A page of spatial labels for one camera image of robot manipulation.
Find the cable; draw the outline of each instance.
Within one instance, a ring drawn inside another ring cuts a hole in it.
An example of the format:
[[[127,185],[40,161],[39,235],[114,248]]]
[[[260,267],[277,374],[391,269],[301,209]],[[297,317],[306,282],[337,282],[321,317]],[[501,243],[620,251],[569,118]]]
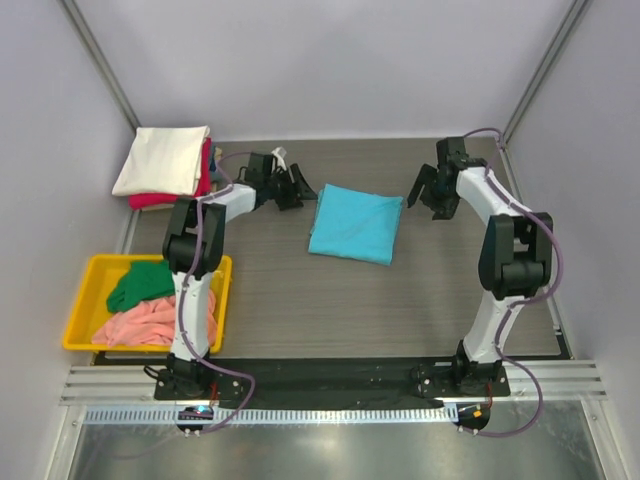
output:
[[[464,138],[467,138],[471,135],[475,135],[477,133],[482,133],[482,132],[492,132],[495,133],[497,135],[497,137],[495,138],[496,140],[496,145],[498,147],[498,151],[497,151],[497,156],[500,155],[500,152],[505,151],[505,144],[504,144],[504,136],[502,134],[502,131],[500,131],[497,128],[494,127],[484,127],[484,128],[478,128],[476,130],[472,130],[471,132],[468,132],[467,134],[463,135]],[[491,188],[491,190],[493,190],[493,192],[503,201],[505,202],[510,208],[512,208],[513,210],[515,210],[516,212],[518,212],[521,215],[524,215],[527,219],[531,220],[533,223],[535,223],[540,229],[542,229],[542,231],[545,233],[545,235],[549,238],[549,241],[551,242],[553,249],[556,253],[556,258],[557,258],[557,264],[558,264],[558,268],[556,271],[556,278],[553,282],[553,284],[551,285],[551,287],[549,287],[549,289],[542,293],[541,295],[538,295],[536,297],[533,298],[528,298],[525,300],[517,300],[515,302],[513,302],[511,305],[509,305],[507,307],[507,311],[504,314],[504,317],[502,317],[502,320],[500,321],[499,325],[498,325],[498,329],[496,330],[496,335],[494,337],[494,348],[496,349],[496,353],[498,354],[498,356],[505,362],[510,363],[511,365],[519,368],[520,370],[524,371],[529,378],[531,378],[531,381],[533,382],[533,385],[535,386],[535,389],[538,393],[538,406],[536,408],[535,413],[533,414],[533,417],[531,417],[531,419],[524,424],[522,427],[517,428],[515,430],[509,431],[509,432],[484,432],[484,431],[478,431],[478,430],[472,430],[470,428],[466,428],[466,427],[462,427],[462,429],[465,432],[468,433],[472,433],[474,435],[479,435],[482,437],[490,437],[490,438],[508,438],[508,437],[512,437],[514,435],[518,435],[522,432],[525,432],[526,430],[528,430],[529,428],[531,428],[540,418],[540,416],[542,415],[542,411],[544,410],[544,397],[542,394],[542,387],[540,386],[540,382],[538,381],[538,379],[536,378],[536,376],[533,374],[533,372],[526,367],[525,365],[523,365],[522,363],[509,358],[508,356],[506,356],[503,352],[502,352],[502,348],[500,347],[500,340],[502,337],[502,332],[504,331],[509,319],[511,318],[511,315],[513,314],[513,309],[519,306],[525,306],[525,305],[531,305],[533,303],[538,303],[541,302],[543,300],[548,299],[549,297],[551,297],[556,290],[558,290],[558,287],[560,286],[560,281],[562,280],[562,276],[564,274],[564,258],[562,256],[562,250],[560,249],[560,244],[558,243],[558,239],[556,238],[556,236],[553,234],[553,232],[549,229],[549,227],[547,227],[542,220],[540,220],[538,217],[536,217],[533,213],[529,212],[528,210],[525,210],[524,208],[522,208],[519,204],[517,203],[513,203],[503,192],[502,190],[498,187],[498,185],[496,184],[496,182],[493,181],[493,178],[489,175],[491,173],[492,170],[492,164],[493,164],[493,159],[487,163],[487,166],[485,168],[485,175],[484,178],[487,182],[487,184],[489,185],[489,187]]]
[[[489,395],[489,404],[487,405],[487,408],[491,410],[491,407],[493,407],[493,387],[491,387],[491,382],[487,383],[487,394]]]
[[[222,170],[222,168],[220,167],[220,164],[230,158],[238,157],[240,155],[251,155],[251,153],[252,152],[229,153],[228,155],[223,156],[220,160],[216,162],[216,172],[220,172],[220,175],[222,176],[222,178],[224,178],[224,181],[227,182],[227,185],[233,185],[233,180],[231,180],[231,177],[227,175],[227,173],[224,170]]]
[[[209,407],[213,407],[213,402],[218,399],[218,384],[213,383],[211,385],[211,397],[209,397]]]

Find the folded blue cloth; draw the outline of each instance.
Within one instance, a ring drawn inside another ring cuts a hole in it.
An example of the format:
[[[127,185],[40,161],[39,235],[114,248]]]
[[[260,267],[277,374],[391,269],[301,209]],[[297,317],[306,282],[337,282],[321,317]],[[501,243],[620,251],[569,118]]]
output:
[[[391,265],[402,197],[325,185],[318,195],[309,253]]]

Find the yellow plastic tray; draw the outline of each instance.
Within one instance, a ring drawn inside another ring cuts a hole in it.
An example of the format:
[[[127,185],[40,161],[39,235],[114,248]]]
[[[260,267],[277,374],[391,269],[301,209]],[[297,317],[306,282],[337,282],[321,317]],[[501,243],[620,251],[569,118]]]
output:
[[[76,303],[64,333],[62,346],[67,350],[85,350],[90,352],[168,352],[169,347],[159,345],[141,345],[128,347],[118,345],[98,345],[91,343],[91,337],[113,315],[107,310],[107,297],[118,281],[129,271],[131,262],[140,260],[160,262],[162,255],[116,255],[101,254],[91,257],[84,280],[78,292]],[[231,257],[224,255],[218,270],[213,274],[211,290],[216,296],[216,308],[213,316],[218,323],[216,341],[211,352],[222,348],[224,323],[231,286]]]

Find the gray wood surface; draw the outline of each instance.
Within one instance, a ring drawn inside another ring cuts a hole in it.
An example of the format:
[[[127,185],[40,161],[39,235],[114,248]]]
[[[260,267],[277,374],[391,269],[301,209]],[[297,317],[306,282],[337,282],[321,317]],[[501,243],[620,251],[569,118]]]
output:
[[[322,140],[221,144],[225,154],[283,145],[312,188],[326,183],[407,196],[435,140]],[[474,156],[490,139],[469,139]],[[235,178],[246,157],[225,163]],[[498,178],[507,185],[501,165]],[[390,267],[307,252],[315,202],[279,212],[270,202],[227,225],[234,262],[221,355],[344,357],[450,355],[473,323],[482,288],[477,262],[484,226],[465,202],[450,221],[417,204],[402,212]],[[140,215],[132,253],[159,253],[170,211]],[[557,354],[546,305],[525,308],[506,344],[510,354]]]

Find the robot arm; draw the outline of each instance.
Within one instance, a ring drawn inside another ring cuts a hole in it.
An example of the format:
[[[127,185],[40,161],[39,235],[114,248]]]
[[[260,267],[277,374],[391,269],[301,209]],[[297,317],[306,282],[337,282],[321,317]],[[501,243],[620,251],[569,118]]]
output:
[[[302,200],[317,200],[298,165],[287,168],[283,157],[282,148],[266,155],[251,153],[248,165],[241,169],[244,176],[237,179],[230,191],[198,200],[180,198],[173,208],[162,254],[173,275],[176,305],[181,303],[182,296],[185,297],[182,325],[192,349],[200,358],[207,358],[209,354],[209,286],[222,259],[226,223],[256,210],[268,200],[275,200],[280,210],[302,207]],[[185,289],[184,280],[196,255],[197,208],[202,208],[203,213],[200,256]],[[185,344],[179,310],[176,308],[175,335],[167,368],[157,374],[157,400],[201,396],[213,381],[212,372],[197,361]]]
[[[552,245],[542,229],[522,214],[531,211],[500,185],[492,171],[487,172],[486,162],[467,155],[464,138],[446,138],[436,144],[436,149],[438,167],[422,166],[408,197],[409,207],[419,198],[433,210],[434,220],[451,219],[462,198],[486,225],[478,262],[482,301],[446,373],[453,390],[457,387],[456,393],[460,394],[465,385],[484,389],[497,380],[502,367],[495,349],[498,327],[510,305],[533,297],[549,283]],[[533,215],[553,228],[547,213]],[[521,309],[521,305],[512,308],[502,344]]]

